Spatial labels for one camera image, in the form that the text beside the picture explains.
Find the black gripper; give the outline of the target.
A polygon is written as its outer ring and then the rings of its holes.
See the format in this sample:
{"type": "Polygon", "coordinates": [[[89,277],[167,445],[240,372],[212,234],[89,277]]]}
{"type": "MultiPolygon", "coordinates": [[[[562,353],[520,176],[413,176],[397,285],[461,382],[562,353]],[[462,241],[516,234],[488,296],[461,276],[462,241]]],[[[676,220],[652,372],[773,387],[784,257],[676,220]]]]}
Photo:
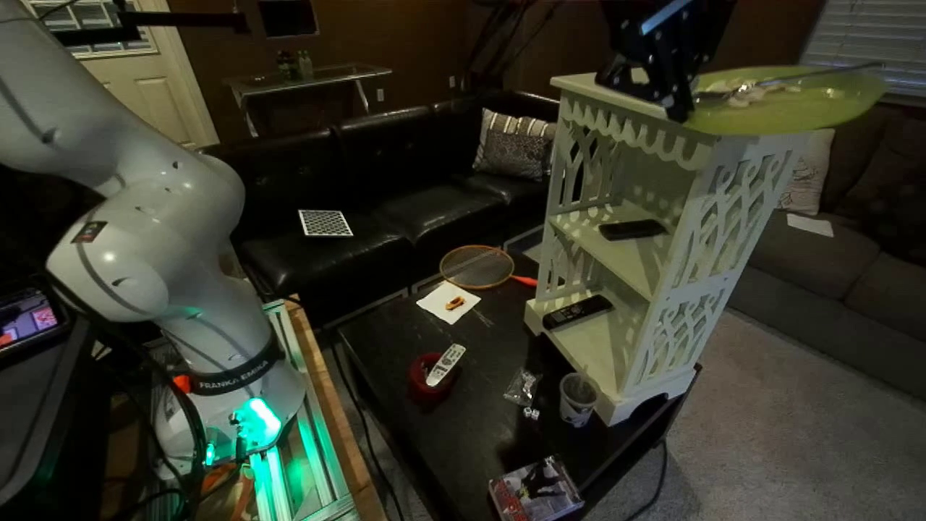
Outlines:
{"type": "Polygon", "coordinates": [[[711,60],[736,0],[598,0],[610,60],[595,73],[607,89],[659,105],[671,123],[695,110],[692,85],[711,60]]]}

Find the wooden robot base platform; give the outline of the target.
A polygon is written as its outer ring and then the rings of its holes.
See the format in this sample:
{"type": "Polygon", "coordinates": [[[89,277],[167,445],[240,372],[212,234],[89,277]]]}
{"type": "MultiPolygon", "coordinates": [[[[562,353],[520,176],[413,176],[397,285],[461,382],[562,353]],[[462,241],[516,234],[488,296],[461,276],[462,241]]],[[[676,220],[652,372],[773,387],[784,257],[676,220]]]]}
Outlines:
{"type": "Polygon", "coordinates": [[[389,521],[339,387],[299,301],[267,308],[303,405],[267,451],[206,477],[193,521],[389,521]]]}

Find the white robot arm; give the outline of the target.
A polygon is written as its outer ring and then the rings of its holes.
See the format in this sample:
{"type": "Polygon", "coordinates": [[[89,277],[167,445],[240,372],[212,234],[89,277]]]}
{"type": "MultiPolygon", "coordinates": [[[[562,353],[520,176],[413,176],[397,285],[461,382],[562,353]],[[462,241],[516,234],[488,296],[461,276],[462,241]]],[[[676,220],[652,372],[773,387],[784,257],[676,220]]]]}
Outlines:
{"type": "Polygon", "coordinates": [[[156,324],[192,369],[193,418],[156,408],[167,454],[276,445],[303,379],[258,292],[221,267],[247,207],[240,173],[127,110],[24,0],[0,0],[0,86],[0,162],[98,195],[46,269],[98,317],[156,324]]]}

